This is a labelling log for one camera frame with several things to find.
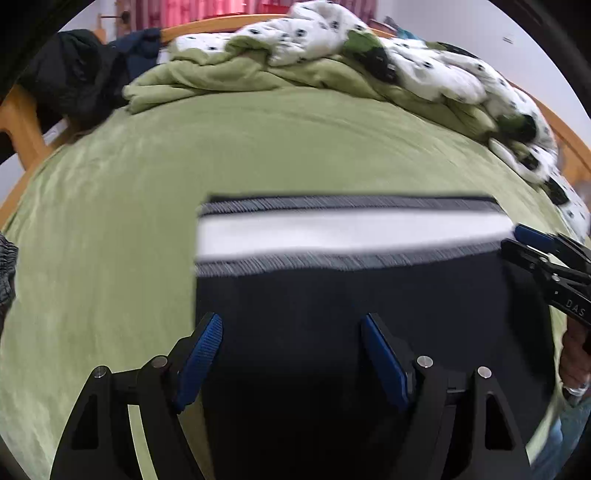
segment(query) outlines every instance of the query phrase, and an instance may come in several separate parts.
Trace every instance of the white wall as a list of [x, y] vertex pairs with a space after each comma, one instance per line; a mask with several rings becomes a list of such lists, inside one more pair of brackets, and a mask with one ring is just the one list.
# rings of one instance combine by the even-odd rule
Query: white wall
[[82, 12], [80, 12], [78, 15], [72, 18], [66, 25], [64, 25], [62, 30], [75, 30], [77, 28], [95, 30], [96, 20], [98, 15], [100, 14], [100, 7], [100, 1], [95, 0]]
[[377, 11], [378, 20], [389, 15], [425, 40], [451, 43], [482, 58], [542, 101], [591, 148], [591, 120], [567, 80], [534, 39], [488, 0], [378, 0]]

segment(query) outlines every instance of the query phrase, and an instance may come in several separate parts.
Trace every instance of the pink curtain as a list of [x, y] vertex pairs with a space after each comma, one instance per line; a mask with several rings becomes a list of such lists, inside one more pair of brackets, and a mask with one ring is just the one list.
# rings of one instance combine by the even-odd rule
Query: pink curtain
[[[291, 5], [293, 0], [135, 0], [135, 30], [174, 27], [203, 18], [262, 12], [261, 5]], [[364, 22], [374, 16], [376, 0], [339, 0]]]

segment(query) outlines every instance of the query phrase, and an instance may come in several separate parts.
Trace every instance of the folded cloth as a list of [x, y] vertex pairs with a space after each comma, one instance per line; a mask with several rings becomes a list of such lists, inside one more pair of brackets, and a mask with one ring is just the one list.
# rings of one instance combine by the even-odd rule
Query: folded cloth
[[14, 299], [14, 275], [17, 266], [18, 248], [0, 233], [0, 333], [4, 319]]
[[384, 476], [405, 429], [361, 348], [368, 312], [445, 368], [490, 367], [524, 441], [536, 430], [549, 309], [500, 259], [512, 222], [490, 197], [216, 199], [200, 214], [196, 318], [224, 323], [201, 393], [217, 479]]

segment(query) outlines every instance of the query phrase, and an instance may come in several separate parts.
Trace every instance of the blue gripper pad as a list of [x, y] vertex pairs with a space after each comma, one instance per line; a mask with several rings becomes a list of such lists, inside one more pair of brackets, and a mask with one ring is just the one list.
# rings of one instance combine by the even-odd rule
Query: blue gripper pad
[[409, 404], [407, 378], [371, 315], [361, 320], [361, 339], [390, 405], [406, 410]]
[[544, 253], [554, 252], [554, 238], [525, 225], [517, 225], [514, 231], [515, 240]]
[[213, 357], [222, 343], [222, 335], [222, 318], [215, 314], [205, 327], [183, 370], [178, 375], [178, 390], [174, 406], [179, 413], [197, 398], [199, 389], [201, 389], [209, 368], [212, 366]]

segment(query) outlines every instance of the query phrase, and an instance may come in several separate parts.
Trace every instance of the white stripe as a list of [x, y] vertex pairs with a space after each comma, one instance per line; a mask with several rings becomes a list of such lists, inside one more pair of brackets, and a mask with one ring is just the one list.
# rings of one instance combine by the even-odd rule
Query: white stripe
[[283, 210], [207, 215], [197, 227], [197, 261], [257, 255], [359, 254], [454, 247], [511, 236], [500, 212], [419, 209]]

